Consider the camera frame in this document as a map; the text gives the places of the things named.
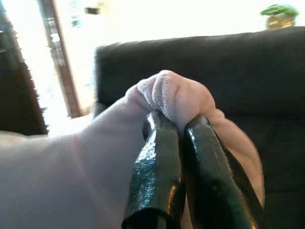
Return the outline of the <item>grey-purple suede sofa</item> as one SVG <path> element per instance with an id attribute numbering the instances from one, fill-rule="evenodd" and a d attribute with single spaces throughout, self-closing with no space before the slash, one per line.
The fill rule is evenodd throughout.
<path id="1" fill-rule="evenodd" d="M 204 84 L 259 152 L 274 229 L 305 229 L 305 27 L 115 43 L 94 65 L 95 115 L 161 70 Z"/>

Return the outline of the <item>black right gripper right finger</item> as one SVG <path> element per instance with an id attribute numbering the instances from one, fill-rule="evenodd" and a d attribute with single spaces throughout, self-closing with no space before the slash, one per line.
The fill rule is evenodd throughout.
<path id="1" fill-rule="evenodd" d="M 193 229 L 272 229 L 242 165 L 203 115 L 184 129 L 183 172 Z"/>

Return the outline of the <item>brown wooden door frame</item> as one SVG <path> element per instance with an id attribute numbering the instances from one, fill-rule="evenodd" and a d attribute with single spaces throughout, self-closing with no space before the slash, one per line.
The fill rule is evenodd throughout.
<path id="1" fill-rule="evenodd" d="M 77 97 L 67 50 L 64 44 L 59 17 L 54 0 L 37 0 L 46 31 L 46 38 L 51 49 L 51 57 L 58 74 L 66 110 L 71 118 L 82 115 Z"/>

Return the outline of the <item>green potted plant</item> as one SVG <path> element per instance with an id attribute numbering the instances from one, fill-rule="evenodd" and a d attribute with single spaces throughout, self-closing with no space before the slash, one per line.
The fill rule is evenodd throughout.
<path id="1" fill-rule="evenodd" d="M 266 16 L 266 29 L 275 30 L 295 26 L 295 20 L 299 11 L 288 4 L 274 4 L 260 12 L 261 16 Z"/>

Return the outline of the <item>pale pink pillow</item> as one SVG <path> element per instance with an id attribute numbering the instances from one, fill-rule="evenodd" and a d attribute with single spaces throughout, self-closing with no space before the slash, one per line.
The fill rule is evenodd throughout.
<path id="1" fill-rule="evenodd" d="M 79 132 L 0 131 L 0 229 L 121 229 L 132 164 L 144 144 L 142 125 L 154 109 L 180 131 L 205 115 L 264 204 L 262 163 L 252 141 L 216 108 L 204 85 L 163 70 Z"/>

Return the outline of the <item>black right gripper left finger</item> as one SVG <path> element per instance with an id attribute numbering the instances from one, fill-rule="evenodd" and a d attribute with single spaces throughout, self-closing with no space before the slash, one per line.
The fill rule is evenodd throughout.
<path id="1" fill-rule="evenodd" d="M 161 112 L 147 115 L 145 144 L 131 175 L 122 229 L 181 229 L 185 203 L 176 126 Z"/>

